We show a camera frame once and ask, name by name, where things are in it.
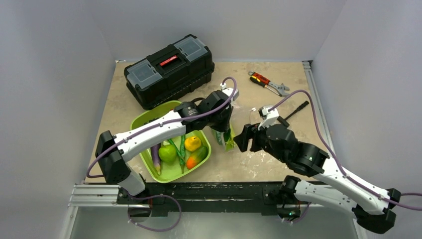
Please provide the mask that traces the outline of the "clear zip top bag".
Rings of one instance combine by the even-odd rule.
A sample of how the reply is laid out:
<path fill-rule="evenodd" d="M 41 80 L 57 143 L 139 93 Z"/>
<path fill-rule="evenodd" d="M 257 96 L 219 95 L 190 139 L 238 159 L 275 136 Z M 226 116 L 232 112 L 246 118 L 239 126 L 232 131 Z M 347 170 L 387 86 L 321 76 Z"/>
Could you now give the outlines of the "clear zip top bag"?
<path fill-rule="evenodd" d="M 232 113 L 229 120 L 229 130 L 226 132 L 218 132 L 211 129 L 212 135 L 217 144 L 225 152 L 239 150 L 234 138 L 240 135 L 246 124 L 260 123 L 261 118 L 256 107 L 243 107 L 237 103 L 232 103 Z"/>

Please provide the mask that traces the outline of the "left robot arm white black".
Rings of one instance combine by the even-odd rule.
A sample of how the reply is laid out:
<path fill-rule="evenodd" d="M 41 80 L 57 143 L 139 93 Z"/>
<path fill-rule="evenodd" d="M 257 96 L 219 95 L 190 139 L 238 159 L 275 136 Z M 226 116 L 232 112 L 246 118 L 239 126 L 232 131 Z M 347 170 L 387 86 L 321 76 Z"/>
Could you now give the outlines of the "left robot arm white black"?
<path fill-rule="evenodd" d="M 128 162 L 165 140 L 202 130 L 206 126 L 227 131 L 232 113 L 231 102 L 238 96 L 237 89 L 217 90 L 199 105 L 183 102 L 166 115 L 134 130 L 115 135 L 108 130 L 101 133 L 95 153 L 101 176 L 107 184 L 125 189 L 135 203 L 144 203 L 148 199 L 145 181 L 129 167 Z"/>

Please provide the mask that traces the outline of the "toy green chili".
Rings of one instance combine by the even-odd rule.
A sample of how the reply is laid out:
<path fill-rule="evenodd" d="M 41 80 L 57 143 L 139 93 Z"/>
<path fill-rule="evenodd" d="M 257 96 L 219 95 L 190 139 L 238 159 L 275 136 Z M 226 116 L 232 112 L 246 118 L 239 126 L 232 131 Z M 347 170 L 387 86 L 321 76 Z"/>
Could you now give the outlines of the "toy green chili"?
<path fill-rule="evenodd" d="M 177 156 L 179 157 L 179 165 L 180 165 L 182 174 L 184 174 L 185 166 L 186 166 L 186 163 L 185 163 L 186 153 L 185 153 L 185 148 L 184 148 L 185 139 L 186 139 L 186 136 L 182 135 L 181 136 L 181 142 L 180 142 L 179 146 L 177 146 L 172 139 L 168 140 L 168 142 L 176 148 L 176 152 L 177 152 Z"/>

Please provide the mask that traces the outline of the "toy green apple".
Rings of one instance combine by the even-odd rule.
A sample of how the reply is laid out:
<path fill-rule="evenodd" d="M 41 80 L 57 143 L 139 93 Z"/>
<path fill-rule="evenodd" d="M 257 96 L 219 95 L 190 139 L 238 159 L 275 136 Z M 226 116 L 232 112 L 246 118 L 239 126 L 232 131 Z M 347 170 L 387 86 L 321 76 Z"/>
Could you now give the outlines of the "toy green apple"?
<path fill-rule="evenodd" d="M 162 145 L 158 150 L 158 154 L 163 162 L 169 164 L 173 163 L 178 156 L 176 147 L 171 144 Z"/>

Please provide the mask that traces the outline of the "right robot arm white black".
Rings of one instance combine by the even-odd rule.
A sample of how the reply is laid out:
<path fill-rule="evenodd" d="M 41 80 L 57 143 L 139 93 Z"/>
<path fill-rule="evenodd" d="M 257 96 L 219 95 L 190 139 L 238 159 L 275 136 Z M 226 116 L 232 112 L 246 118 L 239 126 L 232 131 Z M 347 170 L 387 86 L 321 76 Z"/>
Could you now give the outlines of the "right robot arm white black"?
<path fill-rule="evenodd" d="M 355 219 L 368 231 L 384 234 L 391 229 L 396 220 L 393 212 L 401 193 L 394 189 L 382 189 L 365 180 L 357 182 L 371 189 L 371 194 L 351 182 L 353 174 L 342 174 L 339 166 L 328 153 L 317 146 L 298 141 L 293 131 L 281 124 L 259 128 L 257 124 L 246 124 L 243 131 L 234 137 L 239 150 L 257 152 L 264 150 L 277 160 L 286 164 L 295 173 L 312 177 L 328 187 L 313 185 L 293 176 L 285 178 L 280 188 L 280 198 L 287 203 L 305 201 L 336 209 Z"/>

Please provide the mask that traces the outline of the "toy bok choy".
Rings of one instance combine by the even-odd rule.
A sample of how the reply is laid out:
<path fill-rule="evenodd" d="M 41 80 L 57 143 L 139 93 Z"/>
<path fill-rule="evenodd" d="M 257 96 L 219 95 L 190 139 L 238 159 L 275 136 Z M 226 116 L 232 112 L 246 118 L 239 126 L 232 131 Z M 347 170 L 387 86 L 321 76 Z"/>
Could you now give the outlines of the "toy bok choy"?
<path fill-rule="evenodd" d="M 236 143 L 234 142 L 234 136 L 232 134 L 231 129 L 225 132 L 219 132 L 214 129 L 212 129 L 211 131 L 218 145 L 220 145 L 226 152 L 231 151 L 236 147 Z"/>

